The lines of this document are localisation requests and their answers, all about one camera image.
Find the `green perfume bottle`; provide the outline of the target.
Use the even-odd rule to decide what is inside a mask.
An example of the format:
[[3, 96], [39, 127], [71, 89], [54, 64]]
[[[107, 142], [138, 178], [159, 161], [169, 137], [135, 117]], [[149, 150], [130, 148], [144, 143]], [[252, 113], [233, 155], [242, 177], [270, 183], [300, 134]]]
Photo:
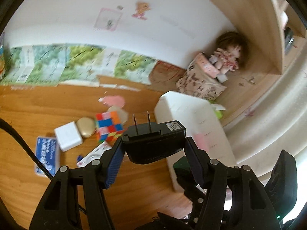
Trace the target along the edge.
[[186, 156], [181, 157], [177, 162], [175, 162], [173, 169], [175, 171], [176, 181], [184, 190], [198, 185], [194, 179]]

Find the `multicolour puzzle cube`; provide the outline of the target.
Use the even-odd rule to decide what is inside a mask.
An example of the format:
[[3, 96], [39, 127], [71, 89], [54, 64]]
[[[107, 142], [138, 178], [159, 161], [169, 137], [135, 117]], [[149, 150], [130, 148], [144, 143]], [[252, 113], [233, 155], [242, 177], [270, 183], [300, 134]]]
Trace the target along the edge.
[[113, 145], [117, 138], [124, 133], [123, 125], [116, 111], [97, 113], [95, 122], [98, 143], [106, 141]]

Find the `black power adapter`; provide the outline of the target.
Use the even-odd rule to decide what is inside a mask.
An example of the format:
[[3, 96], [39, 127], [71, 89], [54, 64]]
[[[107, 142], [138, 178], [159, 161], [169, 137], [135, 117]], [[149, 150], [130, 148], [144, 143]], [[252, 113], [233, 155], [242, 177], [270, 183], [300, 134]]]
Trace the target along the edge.
[[186, 128], [179, 121], [156, 123], [150, 120], [129, 126], [123, 133], [124, 149], [131, 162], [139, 165], [154, 163], [181, 151]]

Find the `gold round compact case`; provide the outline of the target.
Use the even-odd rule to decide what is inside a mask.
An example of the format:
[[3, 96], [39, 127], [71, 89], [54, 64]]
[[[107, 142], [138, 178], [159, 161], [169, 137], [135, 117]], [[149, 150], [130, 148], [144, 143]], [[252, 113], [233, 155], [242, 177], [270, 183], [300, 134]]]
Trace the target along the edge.
[[83, 138], [89, 138], [96, 131], [95, 121], [90, 117], [82, 117], [78, 119], [76, 125]]

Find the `white cube charger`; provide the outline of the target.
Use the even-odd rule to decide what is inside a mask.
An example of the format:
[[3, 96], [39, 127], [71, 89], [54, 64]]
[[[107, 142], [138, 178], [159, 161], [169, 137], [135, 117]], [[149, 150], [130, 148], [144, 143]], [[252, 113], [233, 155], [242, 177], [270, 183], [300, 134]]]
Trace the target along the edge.
[[66, 152], [83, 143], [75, 122], [70, 122], [54, 130], [60, 149]]

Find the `beige house-shaped box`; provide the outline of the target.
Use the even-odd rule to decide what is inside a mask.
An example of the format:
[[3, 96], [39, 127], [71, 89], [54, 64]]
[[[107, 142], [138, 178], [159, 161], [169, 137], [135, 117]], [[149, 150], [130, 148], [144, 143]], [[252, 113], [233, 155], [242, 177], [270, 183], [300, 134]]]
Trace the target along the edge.
[[125, 125], [126, 122], [128, 121], [129, 114], [127, 111], [123, 110], [121, 107], [113, 105], [107, 110], [107, 112], [117, 112], [117, 115], [122, 125]]

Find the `pink oval packet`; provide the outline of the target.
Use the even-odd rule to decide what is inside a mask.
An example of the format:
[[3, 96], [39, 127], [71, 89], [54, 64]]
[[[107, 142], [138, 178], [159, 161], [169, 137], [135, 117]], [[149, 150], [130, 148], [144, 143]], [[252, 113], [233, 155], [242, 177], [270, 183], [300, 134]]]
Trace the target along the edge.
[[117, 106], [123, 108], [125, 106], [125, 99], [122, 96], [105, 96], [99, 98], [98, 102], [107, 107]]

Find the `blue dental floss box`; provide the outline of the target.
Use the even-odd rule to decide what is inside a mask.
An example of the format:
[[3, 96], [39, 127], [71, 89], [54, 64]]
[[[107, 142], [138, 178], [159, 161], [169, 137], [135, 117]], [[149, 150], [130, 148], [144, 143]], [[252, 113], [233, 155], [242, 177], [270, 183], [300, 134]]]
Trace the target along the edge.
[[57, 139], [55, 137], [38, 136], [35, 156], [54, 176], [60, 167], [60, 148]]

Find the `pink hair roller pack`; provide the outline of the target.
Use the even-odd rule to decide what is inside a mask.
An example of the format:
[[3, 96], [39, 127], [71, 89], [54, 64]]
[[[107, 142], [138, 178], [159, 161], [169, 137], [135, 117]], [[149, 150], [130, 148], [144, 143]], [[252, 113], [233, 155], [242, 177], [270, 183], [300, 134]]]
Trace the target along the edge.
[[204, 134], [196, 133], [192, 136], [192, 138], [194, 139], [198, 149], [204, 150], [206, 152], [209, 151], [210, 149], [209, 142]]

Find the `beige lettered storage bag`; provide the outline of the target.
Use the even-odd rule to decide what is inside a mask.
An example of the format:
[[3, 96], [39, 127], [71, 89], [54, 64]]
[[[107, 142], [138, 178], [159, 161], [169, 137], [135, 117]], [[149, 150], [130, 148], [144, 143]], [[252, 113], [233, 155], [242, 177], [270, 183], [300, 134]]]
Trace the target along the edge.
[[211, 78], [192, 61], [184, 75], [176, 82], [180, 93], [206, 100], [216, 100], [226, 89], [216, 79]]

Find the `white round device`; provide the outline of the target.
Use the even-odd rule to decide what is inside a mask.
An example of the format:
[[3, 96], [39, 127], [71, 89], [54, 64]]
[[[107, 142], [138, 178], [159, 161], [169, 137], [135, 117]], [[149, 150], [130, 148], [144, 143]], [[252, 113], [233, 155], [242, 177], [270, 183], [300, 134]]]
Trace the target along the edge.
[[222, 73], [218, 74], [218, 75], [216, 76], [216, 79], [217, 79], [220, 83], [224, 83], [224, 82], [226, 82], [226, 81], [228, 80], [227, 76], [226, 76], [225, 74], [222, 74]]

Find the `brown cardboard panel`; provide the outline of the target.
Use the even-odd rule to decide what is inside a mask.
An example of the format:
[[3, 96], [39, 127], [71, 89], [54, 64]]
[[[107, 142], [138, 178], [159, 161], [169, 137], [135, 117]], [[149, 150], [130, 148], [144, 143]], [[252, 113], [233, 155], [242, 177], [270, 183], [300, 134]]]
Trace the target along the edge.
[[149, 88], [156, 91], [176, 91], [177, 81], [184, 75], [185, 69], [158, 60], [149, 74]]

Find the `pink round tin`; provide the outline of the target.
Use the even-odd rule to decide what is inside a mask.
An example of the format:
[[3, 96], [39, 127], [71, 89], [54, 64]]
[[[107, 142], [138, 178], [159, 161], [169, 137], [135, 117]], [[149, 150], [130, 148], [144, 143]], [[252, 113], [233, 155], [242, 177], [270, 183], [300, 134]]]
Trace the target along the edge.
[[195, 73], [217, 78], [219, 70], [207, 59], [204, 53], [198, 53], [194, 58]]

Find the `grape print cardboard sheet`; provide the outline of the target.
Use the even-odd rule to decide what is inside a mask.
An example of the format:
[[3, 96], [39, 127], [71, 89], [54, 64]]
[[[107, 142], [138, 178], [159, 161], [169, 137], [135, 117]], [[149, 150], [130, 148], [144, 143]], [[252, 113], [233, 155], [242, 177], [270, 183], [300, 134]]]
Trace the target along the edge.
[[157, 60], [133, 51], [84, 44], [1, 49], [1, 84], [56, 86], [75, 80], [97, 84], [99, 76], [149, 85]]

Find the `brown-haired rag doll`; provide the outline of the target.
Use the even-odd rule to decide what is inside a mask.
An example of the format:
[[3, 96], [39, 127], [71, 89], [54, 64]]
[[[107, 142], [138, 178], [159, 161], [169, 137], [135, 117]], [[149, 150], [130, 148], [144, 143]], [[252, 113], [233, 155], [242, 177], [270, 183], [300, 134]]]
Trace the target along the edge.
[[221, 74], [237, 71], [244, 66], [248, 44], [244, 35], [227, 31], [216, 39], [216, 49], [209, 61]]

